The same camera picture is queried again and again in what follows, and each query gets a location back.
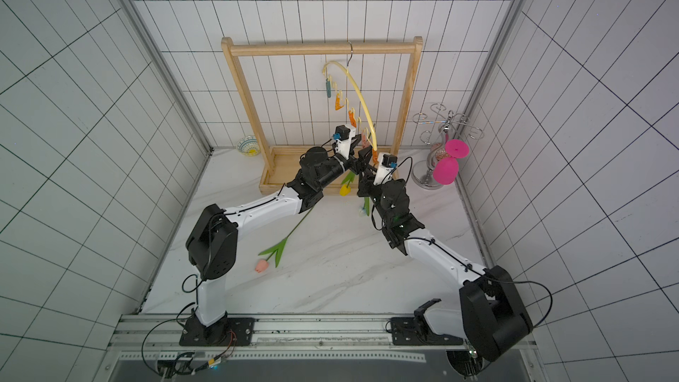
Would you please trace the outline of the white tulip flower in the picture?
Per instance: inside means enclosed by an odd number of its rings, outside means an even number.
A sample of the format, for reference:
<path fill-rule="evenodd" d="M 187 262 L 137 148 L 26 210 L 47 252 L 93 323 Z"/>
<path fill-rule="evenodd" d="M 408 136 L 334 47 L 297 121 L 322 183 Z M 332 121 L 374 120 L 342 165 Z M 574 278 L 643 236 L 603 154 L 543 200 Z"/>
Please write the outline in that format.
<path fill-rule="evenodd" d="M 364 214 L 369 217 L 371 215 L 371 198 L 365 197 L 364 198 Z"/>

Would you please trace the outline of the yellow tulip flower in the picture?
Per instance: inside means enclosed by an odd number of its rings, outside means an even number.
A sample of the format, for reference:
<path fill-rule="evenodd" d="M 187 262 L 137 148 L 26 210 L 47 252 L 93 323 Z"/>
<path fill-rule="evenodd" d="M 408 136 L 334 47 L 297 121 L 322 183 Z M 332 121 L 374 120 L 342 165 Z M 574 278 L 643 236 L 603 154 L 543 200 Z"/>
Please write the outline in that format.
<path fill-rule="evenodd" d="M 349 193 L 351 192 L 352 189 L 352 184 L 355 180 L 355 174 L 352 171 L 349 171 L 344 178 L 344 180 L 341 182 L 341 190 L 339 191 L 339 194 L 341 196 L 348 196 Z"/>

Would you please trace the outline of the orange clothespin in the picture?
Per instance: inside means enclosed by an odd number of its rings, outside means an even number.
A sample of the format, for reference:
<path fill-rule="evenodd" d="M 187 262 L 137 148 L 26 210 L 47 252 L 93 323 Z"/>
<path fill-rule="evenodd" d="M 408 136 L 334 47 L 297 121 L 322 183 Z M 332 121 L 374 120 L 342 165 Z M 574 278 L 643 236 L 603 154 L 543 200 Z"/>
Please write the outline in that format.
<path fill-rule="evenodd" d="M 344 106 L 345 106 L 345 103 L 344 103 L 343 95 L 342 95 L 341 92 L 339 92 L 339 93 L 336 94 L 336 97 L 335 97 L 334 109 L 336 109 L 336 111 L 339 111 Z"/>
<path fill-rule="evenodd" d="M 356 122 L 356 118 L 355 118 L 355 110 L 354 109 L 350 109 L 348 111 L 348 118 L 349 118 L 351 126 L 354 127 L 354 128 L 357 128 L 357 122 Z"/>

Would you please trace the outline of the yellow wavy clothes hanger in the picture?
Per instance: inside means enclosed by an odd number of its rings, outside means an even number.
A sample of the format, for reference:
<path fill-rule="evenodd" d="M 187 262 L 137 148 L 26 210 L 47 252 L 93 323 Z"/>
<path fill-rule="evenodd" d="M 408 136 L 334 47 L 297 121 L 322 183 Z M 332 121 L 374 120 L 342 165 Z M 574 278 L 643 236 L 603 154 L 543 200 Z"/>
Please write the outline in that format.
<path fill-rule="evenodd" d="M 332 82 L 332 97 L 327 98 L 327 99 L 333 99 L 334 104 L 335 104 L 335 97 L 336 94 L 341 92 L 344 98 L 344 103 L 345 106 L 340 109 L 339 111 L 346 111 L 347 119 L 350 124 L 349 118 L 348 118 L 348 111 L 350 109 L 355 110 L 355 118 L 357 122 L 357 128 L 355 129 L 356 134 L 362 134 L 366 133 L 369 136 L 369 140 L 371 143 L 371 148 L 374 150 L 378 151 L 378 143 L 377 143 L 377 131 L 375 127 L 375 123 L 373 121 L 373 118 L 371 116 L 370 110 L 368 109 L 368 105 L 366 103 L 364 94 L 362 93 L 362 90 L 360 89 L 358 83 L 356 82 L 355 78 L 353 77 L 353 74 L 351 74 L 350 70 L 348 69 L 348 63 L 347 61 L 346 65 L 341 64 L 340 62 L 336 60 L 330 60 L 326 61 L 324 66 L 322 67 L 322 74 L 326 80 L 326 78 L 330 78 Z M 352 88 L 355 98 L 358 100 L 358 105 L 360 108 L 360 111 L 357 111 L 357 109 L 352 105 L 351 101 L 348 98 L 347 93 L 341 89 L 341 87 L 338 85 L 337 81 L 333 78 L 332 74 L 330 73 L 330 70 L 332 68 L 339 69 L 341 73 L 344 75 L 346 82 L 348 85 Z"/>

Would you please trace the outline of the pink tulip flower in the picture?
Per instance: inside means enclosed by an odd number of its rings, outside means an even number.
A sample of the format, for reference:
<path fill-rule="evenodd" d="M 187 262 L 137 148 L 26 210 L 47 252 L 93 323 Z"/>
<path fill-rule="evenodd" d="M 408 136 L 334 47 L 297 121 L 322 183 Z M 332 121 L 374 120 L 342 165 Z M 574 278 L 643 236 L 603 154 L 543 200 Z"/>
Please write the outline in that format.
<path fill-rule="evenodd" d="M 297 229 L 307 219 L 307 217 L 309 217 L 309 214 L 311 214 L 311 212 L 312 210 L 306 212 L 301 218 L 301 220 L 281 241 L 274 244 L 272 247 L 269 247 L 269 249 L 266 249 L 258 254 L 260 259 L 258 260 L 255 266 L 255 271 L 257 273 L 265 272 L 270 267 L 270 264 L 274 264 L 275 268 L 279 267 L 280 261 L 286 249 L 286 244 L 288 244 L 290 237 L 297 231 Z"/>

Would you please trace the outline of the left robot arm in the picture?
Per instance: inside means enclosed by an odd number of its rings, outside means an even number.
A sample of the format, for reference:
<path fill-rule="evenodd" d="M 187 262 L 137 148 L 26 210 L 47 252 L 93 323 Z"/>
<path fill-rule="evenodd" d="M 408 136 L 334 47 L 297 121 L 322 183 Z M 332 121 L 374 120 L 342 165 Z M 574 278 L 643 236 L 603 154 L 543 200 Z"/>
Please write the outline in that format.
<path fill-rule="evenodd" d="M 203 210 L 186 242 L 189 262 L 199 272 L 196 318 L 202 326 L 226 316 L 224 277 L 236 262 L 238 242 L 279 219 L 311 210 L 337 178 L 369 168 L 372 148 L 355 152 L 357 144 L 338 141 L 333 152 L 312 147 L 301 155 L 295 178 L 273 194 L 244 205 L 223 209 L 213 204 Z"/>

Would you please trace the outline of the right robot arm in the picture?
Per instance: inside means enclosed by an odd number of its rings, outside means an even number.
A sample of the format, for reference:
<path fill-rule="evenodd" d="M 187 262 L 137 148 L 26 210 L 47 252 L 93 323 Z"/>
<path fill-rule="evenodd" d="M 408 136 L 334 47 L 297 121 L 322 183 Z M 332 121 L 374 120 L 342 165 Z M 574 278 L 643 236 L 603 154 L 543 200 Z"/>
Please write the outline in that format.
<path fill-rule="evenodd" d="M 422 311 L 434 334 L 468 341 L 494 362 L 532 332 L 534 323 L 509 273 L 498 265 L 476 264 L 436 240 L 410 212 L 404 180 L 361 175 L 358 195 L 371 201 L 391 248 L 419 261 L 456 291 L 450 306 L 431 300 Z"/>

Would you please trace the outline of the red patterned cup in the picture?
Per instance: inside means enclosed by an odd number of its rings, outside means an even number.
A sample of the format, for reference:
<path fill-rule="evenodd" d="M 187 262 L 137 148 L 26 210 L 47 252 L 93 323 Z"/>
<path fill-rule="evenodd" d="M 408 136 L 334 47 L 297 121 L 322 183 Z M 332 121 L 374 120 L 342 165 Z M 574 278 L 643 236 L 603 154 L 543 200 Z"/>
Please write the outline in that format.
<path fill-rule="evenodd" d="M 428 161 L 431 168 L 434 168 L 440 160 L 445 159 L 446 157 L 449 157 L 449 154 L 446 152 L 444 144 L 433 143 L 431 145 L 431 150 L 428 155 Z"/>

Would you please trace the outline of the patterned small bowl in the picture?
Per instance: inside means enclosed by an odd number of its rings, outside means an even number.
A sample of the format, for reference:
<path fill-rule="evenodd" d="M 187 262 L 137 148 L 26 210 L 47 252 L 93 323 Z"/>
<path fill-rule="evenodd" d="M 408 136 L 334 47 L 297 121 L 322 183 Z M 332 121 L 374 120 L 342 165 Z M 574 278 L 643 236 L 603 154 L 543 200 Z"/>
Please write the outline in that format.
<path fill-rule="evenodd" d="M 253 135 L 242 137 L 237 143 L 237 150 L 246 157 L 255 157 L 261 153 L 259 141 Z"/>

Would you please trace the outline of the teal clothespin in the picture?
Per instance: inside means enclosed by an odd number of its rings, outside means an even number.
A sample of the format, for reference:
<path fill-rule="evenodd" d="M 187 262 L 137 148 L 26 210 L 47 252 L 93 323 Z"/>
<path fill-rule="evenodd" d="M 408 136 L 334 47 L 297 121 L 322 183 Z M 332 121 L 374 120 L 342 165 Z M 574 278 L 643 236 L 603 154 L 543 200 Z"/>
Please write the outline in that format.
<path fill-rule="evenodd" d="M 325 91 L 326 91 L 326 96 L 327 98 L 332 97 L 332 82 L 330 78 L 326 78 L 325 80 Z"/>

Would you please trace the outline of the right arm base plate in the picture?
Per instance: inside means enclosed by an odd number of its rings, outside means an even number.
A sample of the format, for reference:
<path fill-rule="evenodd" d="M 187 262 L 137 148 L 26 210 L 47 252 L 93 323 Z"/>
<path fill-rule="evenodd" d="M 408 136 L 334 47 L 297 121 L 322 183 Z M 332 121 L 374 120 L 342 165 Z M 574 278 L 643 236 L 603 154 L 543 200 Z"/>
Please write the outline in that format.
<path fill-rule="evenodd" d="M 412 317 L 390 318 L 385 323 L 385 331 L 392 336 L 395 346 L 461 346 L 462 338 L 451 334 L 435 334 L 425 319 L 426 311 L 441 302 L 440 298 L 431 299 L 420 305 Z"/>

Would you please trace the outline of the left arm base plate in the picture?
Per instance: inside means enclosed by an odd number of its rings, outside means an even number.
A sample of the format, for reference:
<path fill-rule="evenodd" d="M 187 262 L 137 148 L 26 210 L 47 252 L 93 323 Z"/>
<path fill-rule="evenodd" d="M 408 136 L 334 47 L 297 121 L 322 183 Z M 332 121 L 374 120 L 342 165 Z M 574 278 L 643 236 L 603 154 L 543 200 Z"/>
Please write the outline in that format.
<path fill-rule="evenodd" d="M 254 318 L 224 316 L 213 325 L 205 326 L 198 317 L 192 316 L 184 324 L 179 343 L 182 347 L 247 347 L 251 344 L 255 323 Z"/>

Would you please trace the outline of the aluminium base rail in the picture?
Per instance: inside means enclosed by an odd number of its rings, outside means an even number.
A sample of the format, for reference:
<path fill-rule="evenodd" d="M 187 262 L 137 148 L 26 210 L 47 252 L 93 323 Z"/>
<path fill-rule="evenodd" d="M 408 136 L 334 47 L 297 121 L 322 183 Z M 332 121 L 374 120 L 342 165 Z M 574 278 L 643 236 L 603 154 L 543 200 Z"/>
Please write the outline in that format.
<path fill-rule="evenodd" d="M 477 380 L 490 363 L 464 341 L 461 346 L 395 346 L 385 331 L 389 314 L 232 314 L 254 318 L 247 347 L 182 347 L 180 336 L 188 313 L 140 314 L 120 318 L 96 381 L 113 381 L 125 364 L 139 364 L 141 375 L 153 381 L 205 377 L 209 370 L 239 361 L 394 361 L 424 364 L 426 355 L 440 351 L 445 372 Z"/>

